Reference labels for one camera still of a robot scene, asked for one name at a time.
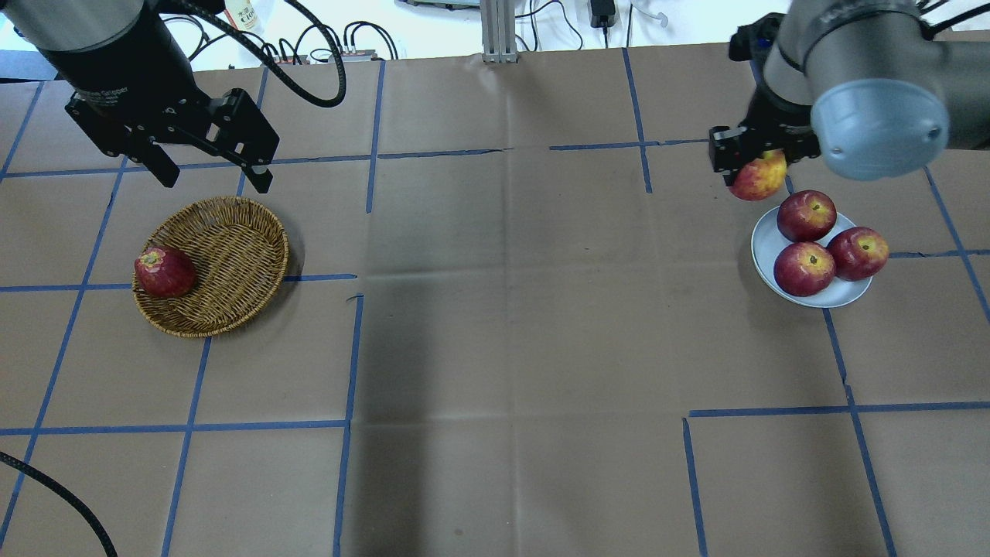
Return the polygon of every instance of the label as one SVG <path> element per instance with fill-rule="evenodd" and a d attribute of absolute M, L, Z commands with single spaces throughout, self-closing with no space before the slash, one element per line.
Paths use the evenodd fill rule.
<path fill-rule="evenodd" d="M 76 93 L 82 99 L 93 106 L 117 106 L 120 104 L 121 97 L 128 92 L 128 87 L 121 87 L 119 89 L 104 89 L 102 91 L 83 91 L 82 89 L 76 89 Z"/>
<path fill-rule="evenodd" d="M 226 0 L 227 21 L 236 27 L 238 31 L 250 31 L 257 25 L 257 14 L 254 7 L 250 5 L 250 0 Z"/>

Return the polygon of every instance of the power adapter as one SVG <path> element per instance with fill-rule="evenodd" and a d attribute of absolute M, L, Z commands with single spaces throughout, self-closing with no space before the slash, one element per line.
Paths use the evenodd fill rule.
<path fill-rule="evenodd" d="M 591 0 L 591 27 L 605 29 L 615 24 L 615 0 Z"/>

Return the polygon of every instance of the robotic arm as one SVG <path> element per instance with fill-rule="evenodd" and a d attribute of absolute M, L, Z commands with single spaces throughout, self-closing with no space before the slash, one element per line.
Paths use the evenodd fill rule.
<path fill-rule="evenodd" d="M 795 0 L 740 27 L 730 58 L 752 60 L 756 90 L 737 127 L 709 132 L 726 185 L 772 149 L 859 180 L 990 149 L 990 43 L 932 41 L 913 0 Z"/>
<path fill-rule="evenodd" d="M 298 2 L 287 1 L 319 22 Z M 179 168 L 159 144 L 191 145 L 238 165 L 265 193 L 272 179 L 267 165 L 279 141 L 275 130 L 243 89 L 217 99 L 200 90 L 189 61 L 158 17 L 191 12 L 216 20 L 213 15 L 223 9 L 223 0 L 0 0 L 0 10 L 72 84 L 75 93 L 65 111 L 104 154 L 142 163 L 172 187 Z M 332 99 L 313 96 L 290 83 L 274 62 L 263 61 L 310 102 L 336 106 L 344 100 L 346 80 L 340 52 L 335 44 L 330 48 L 340 78 Z"/>

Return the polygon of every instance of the white plate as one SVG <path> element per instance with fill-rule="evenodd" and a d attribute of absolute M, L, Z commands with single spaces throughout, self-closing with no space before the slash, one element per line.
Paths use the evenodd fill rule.
<path fill-rule="evenodd" d="M 777 261 L 777 256 L 784 248 L 790 246 L 792 242 L 784 237 L 777 229 L 777 211 L 780 206 L 776 206 L 766 212 L 756 221 L 756 226 L 752 229 L 752 239 L 749 245 L 752 248 L 752 260 L 756 264 L 756 271 L 767 286 L 781 296 L 793 301 L 796 304 L 807 307 L 839 307 L 856 301 L 857 298 L 866 292 L 873 277 L 863 280 L 842 280 L 834 278 L 827 288 L 817 294 L 810 296 L 792 296 L 777 285 L 777 280 L 773 277 L 773 264 Z M 823 246 L 828 246 L 839 232 L 855 226 L 852 221 L 839 213 L 836 226 L 829 234 L 818 241 Z"/>

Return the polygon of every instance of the blue tape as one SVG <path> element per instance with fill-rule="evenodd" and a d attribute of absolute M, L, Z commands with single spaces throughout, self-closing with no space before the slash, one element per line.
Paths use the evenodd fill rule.
<path fill-rule="evenodd" d="M 130 290 L 131 284 L 129 282 L 107 282 L 103 284 L 87 284 L 84 289 L 86 290 Z"/>
<path fill-rule="evenodd" d="M 869 484 L 870 494 L 873 496 L 873 507 L 876 509 L 876 517 L 880 522 L 880 531 L 883 534 L 883 541 L 887 547 L 887 557 L 897 557 L 894 538 L 890 533 L 890 525 L 887 523 L 887 513 L 883 508 L 880 489 L 876 484 L 876 475 L 873 473 L 873 463 L 870 461 L 869 449 L 866 447 L 866 436 L 863 434 L 862 423 L 859 421 L 859 411 L 856 407 L 855 398 L 852 396 L 852 388 L 846 382 L 848 375 L 845 368 L 845 359 L 842 357 L 842 347 L 839 345 L 836 324 L 832 320 L 832 312 L 827 308 L 822 309 L 822 315 L 825 317 L 825 324 L 829 329 L 832 351 L 836 357 L 836 365 L 839 368 L 839 375 L 842 379 L 842 388 L 845 390 L 845 401 L 848 404 L 849 416 L 852 419 L 852 428 L 855 430 L 856 443 L 859 445 L 859 456 L 862 458 L 863 469 L 866 471 L 866 482 Z"/>
<path fill-rule="evenodd" d="M 371 155 L 337 155 L 334 157 L 298 157 L 296 159 L 277 159 L 273 165 L 299 165 L 301 163 L 341 163 L 346 161 L 368 161 Z"/>
<path fill-rule="evenodd" d="M 247 179 L 248 179 L 248 176 L 246 174 L 244 174 L 243 172 L 241 172 L 241 177 L 238 178 L 238 191 L 236 193 L 236 196 L 237 197 L 240 197 L 240 196 L 242 196 L 242 195 L 245 194 L 245 181 Z"/>
<path fill-rule="evenodd" d="M 261 85 L 257 88 L 257 102 L 255 103 L 258 108 L 261 108 L 261 103 L 264 102 L 264 90 L 268 86 L 268 67 L 264 67 L 261 70 Z"/>
<path fill-rule="evenodd" d="M 708 557 L 708 541 L 705 539 L 705 520 L 701 514 L 701 494 L 698 492 L 698 471 L 694 466 L 694 444 L 691 442 L 691 426 L 687 418 L 681 418 L 684 426 L 684 454 L 687 455 L 687 479 L 691 485 L 691 505 L 694 507 L 694 527 L 698 532 L 698 554 Z"/>
<path fill-rule="evenodd" d="M 334 518 L 334 557 L 341 557 L 341 536 L 344 534 L 344 497 L 347 492 L 347 465 L 350 462 L 350 423 L 354 418 L 354 394 L 357 389 L 357 358 L 361 344 L 361 321 L 364 315 L 364 294 L 357 296 L 354 310 L 354 334 L 350 344 L 350 384 L 347 386 L 346 425 L 344 446 L 341 450 L 341 467 L 337 481 L 337 514 Z"/>
<path fill-rule="evenodd" d="M 907 402 L 900 404 L 857 405 L 859 413 L 872 412 L 924 412 L 942 410 L 990 410 L 990 400 L 968 400 L 963 402 Z"/>
<path fill-rule="evenodd" d="M 673 146 L 673 145 L 685 145 L 689 143 L 708 143 L 708 140 L 667 140 L 657 143 L 661 147 Z"/>
<path fill-rule="evenodd" d="M 123 169 L 124 165 L 127 163 L 127 159 L 121 161 L 120 169 Z M 82 305 L 82 297 L 85 293 L 86 285 L 89 283 L 89 277 L 93 273 L 93 266 L 96 265 L 96 256 L 100 252 L 100 245 L 103 243 L 103 235 L 107 230 L 107 222 L 110 221 L 110 213 L 113 211 L 114 202 L 117 199 L 117 192 L 120 190 L 121 180 L 124 178 L 122 172 L 117 172 L 117 179 L 114 180 L 113 190 L 110 192 L 110 201 L 107 202 L 107 207 L 103 211 L 103 220 L 100 222 L 100 230 L 96 234 L 96 241 L 93 242 L 93 250 L 89 255 L 89 262 L 86 264 L 86 271 L 82 276 L 82 284 L 80 285 L 79 291 L 75 296 L 75 302 L 72 304 L 72 312 L 69 314 L 68 323 L 65 325 L 65 333 L 62 335 L 61 344 L 58 346 L 58 355 L 55 357 L 55 363 L 51 370 L 51 376 L 49 378 L 49 384 L 45 388 L 45 397 L 42 399 L 42 407 L 38 410 L 38 417 L 35 419 L 35 427 L 32 430 L 31 438 L 28 440 L 28 449 L 24 453 L 25 463 L 31 464 L 31 457 L 34 455 L 35 446 L 38 443 L 38 436 L 42 428 L 42 423 L 45 421 L 45 414 L 48 413 L 49 404 L 51 404 L 51 394 L 54 392 L 55 383 L 58 381 L 58 374 L 61 371 L 62 362 L 65 359 L 65 351 L 68 349 L 68 340 L 72 336 L 72 328 L 75 326 L 76 318 L 79 316 L 79 307 Z M 17 498 L 21 492 L 21 486 L 24 484 L 24 474 L 18 474 L 17 482 L 14 484 L 14 492 L 11 494 L 10 501 L 7 503 L 7 512 L 4 514 L 3 524 L 0 525 L 0 548 L 3 547 L 4 540 L 7 537 L 7 530 L 10 527 L 10 519 L 14 515 L 14 507 L 17 506 Z"/>
<path fill-rule="evenodd" d="M 82 289 L 80 284 L 39 284 L 36 286 L 0 286 L 0 292 L 53 292 L 76 291 Z"/>
<path fill-rule="evenodd" d="M 626 80 L 629 82 L 629 93 L 633 98 L 633 115 L 636 117 L 636 136 L 643 142 L 643 119 L 640 116 L 640 99 L 636 95 L 636 81 L 633 79 L 633 65 L 629 61 L 629 50 L 622 49 L 622 59 L 626 63 Z"/>
<path fill-rule="evenodd" d="M 43 427 L 40 435 L 85 435 L 107 433 L 178 433 L 185 431 L 184 425 L 82 425 Z"/>
<path fill-rule="evenodd" d="M 429 157 L 462 157 L 465 155 L 488 155 L 489 153 L 504 153 L 508 149 L 463 149 L 458 151 L 423 151 L 420 153 L 386 153 L 379 159 L 423 159 Z"/>
<path fill-rule="evenodd" d="M 84 174 L 116 174 L 119 172 L 136 172 L 144 170 L 144 167 L 134 167 L 121 170 L 120 168 L 80 168 L 76 170 L 35 170 L 31 172 L 11 172 L 7 174 L 9 178 L 26 178 L 37 176 L 75 176 Z"/>
<path fill-rule="evenodd" d="M 654 141 L 650 142 L 654 146 L 660 145 L 660 143 Z M 550 147 L 551 151 L 593 151 L 598 149 L 627 149 L 630 147 L 642 147 L 643 142 L 639 141 L 629 141 L 624 143 L 589 143 L 583 145 L 554 145 Z"/>
<path fill-rule="evenodd" d="M 314 280 L 353 280 L 357 275 L 344 273 L 341 275 L 294 275 L 283 279 L 285 282 L 310 282 Z"/>
<path fill-rule="evenodd" d="M 933 254 L 926 254 L 924 252 L 893 252 L 890 254 L 890 259 L 927 259 L 927 258 L 947 258 L 947 257 L 959 257 L 959 252 L 956 250 L 949 250 L 947 252 L 937 252 Z"/>
<path fill-rule="evenodd" d="M 876 517 L 880 522 L 880 532 L 883 534 L 883 543 L 887 546 L 887 557 L 897 557 L 897 548 L 894 547 L 894 536 L 890 533 L 890 524 L 887 523 L 887 512 L 883 508 L 883 499 L 880 497 L 880 488 L 876 483 L 876 475 L 873 473 L 873 463 L 869 458 L 869 449 L 866 448 L 866 436 L 863 434 L 863 426 L 859 421 L 859 412 L 856 407 L 856 400 L 852 396 L 852 388 L 845 386 L 845 399 L 849 403 L 849 415 L 852 417 L 852 428 L 856 433 L 856 443 L 859 445 L 859 455 L 862 457 L 863 468 L 866 470 L 866 482 L 869 484 L 870 494 L 873 496 L 873 506 L 876 509 Z"/>
<path fill-rule="evenodd" d="M 206 362 L 210 357 L 210 345 L 213 343 L 212 337 L 206 337 L 203 341 L 203 352 L 199 358 L 199 370 L 196 373 L 196 386 L 192 391 L 192 402 L 189 403 L 189 415 L 186 418 L 186 425 L 183 428 L 185 435 L 182 437 L 182 452 L 179 454 L 179 462 L 175 471 L 175 486 L 172 488 L 172 501 L 168 507 L 168 522 L 165 523 L 165 537 L 161 543 L 161 557 L 168 557 L 168 551 L 172 545 L 172 531 L 175 528 L 175 513 L 179 507 L 179 495 L 182 493 L 182 480 L 185 478 L 185 465 L 189 458 L 189 443 L 192 440 L 193 425 L 196 423 L 196 410 L 199 406 L 199 394 L 203 388 L 203 377 L 206 375 Z"/>
<path fill-rule="evenodd" d="M 839 368 L 839 377 L 845 385 L 845 358 L 842 357 L 842 349 L 839 347 L 839 334 L 836 333 L 836 324 L 832 320 L 832 312 L 827 307 L 822 308 L 822 315 L 825 317 L 825 326 L 829 329 L 829 340 L 832 341 L 832 353 L 836 357 L 836 366 Z"/>
<path fill-rule="evenodd" d="M 990 323 L 990 304 L 987 304 L 987 297 L 983 294 L 983 287 L 980 286 L 980 281 L 976 277 L 976 270 L 973 269 L 973 264 L 969 261 L 969 256 L 966 253 L 966 249 L 962 246 L 962 239 L 959 237 L 959 232 L 955 229 L 955 225 L 952 223 L 952 217 L 948 214 L 948 209 L 945 207 L 945 203 L 941 200 L 941 194 L 939 193 L 939 187 L 935 183 L 935 178 L 932 176 L 932 171 L 928 167 L 925 167 L 925 176 L 928 178 L 929 186 L 932 189 L 932 196 L 935 198 L 935 203 L 939 205 L 939 211 L 941 211 L 941 218 L 945 220 L 945 226 L 948 227 L 949 234 L 952 235 L 952 241 L 955 242 L 955 248 L 959 252 L 959 256 L 962 258 L 962 264 L 966 267 L 966 273 L 969 274 L 969 281 L 973 284 L 973 290 L 976 292 L 976 298 L 980 301 L 980 306 L 983 308 L 983 316 L 986 317 L 988 323 Z"/>
<path fill-rule="evenodd" d="M 21 139 L 24 138 L 24 132 L 28 129 L 28 122 L 31 121 L 32 114 L 35 113 L 35 107 L 38 106 L 38 99 L 42 96 L 42 86 L 44 84 L 39 81 L 38 86 L 35 87 L 35 94 L 31 97 L 31 103 L 28 105 L 28 111 L 24 113 L 24 120 L 21 121 L 21 127 L 17 130 L 17 135 L 14 136 L 14 143 L 10 146 L 10 151 L 7 153 L 7 159 L 3 163 L 3 167 L 0 167 L 0 179 L 3 179 L 7 175 L 7 170 L 10 169 L 10 163 L 14 160 L 14 154 L 17 153 L 17 148 L 21 145 Z"/>
<path fill-rule="evenodd" d="M 381 96 L 385 89 L 385 60 L 378 63 L 378 88 L 374 100 L 374 124 L 371 129 L 371 164 L 368 167 L 368 192 L 364 212 L 370 213 L 374 205 L 374 174 L 378 161 L 378 131 L 381 127 Z"/>
<path fill-rule="evenodd" d="M 640 162 L 643 164 L 643 183 L 646 193 L 653 193 L 653 181 L 649 177 L 649 160 L 646 158 L 646 147 L 640 146 Z"/>
<path fill-rule="evenodd" d="M 643 164 L 643 183 L 646 185 L 646 193 L 653 193 L 653 183 L 649 177 L 649 161 L 646 159 L 646 147 L 643 145 L 643 118 L 640 115 L 640 100 L 636 95 L 633 65 L 629 61 L 629 49 L 622 49 L 622 58 L 626 63 L 626 79 L 629 81 L 629 93 L 633 99 L 633 115 L 636 117 L 636 136 L 640 139 L 640 162 Z"/>
<path fill-rule="evenodd" d="M 346 420 L 316 419 L 300 421 L 256 421 L 244 423 L 197 423 L 193 431 L 272 431 L 277 429 L 337 429 L 344 427 Z"/>
<path fill-rule="evenodd" d="M 847 406 L 784 406 L 769 408 L 714 408 L 691 410 L 688 417 L 789 416 L 807 414 L 842 414 Z"/>

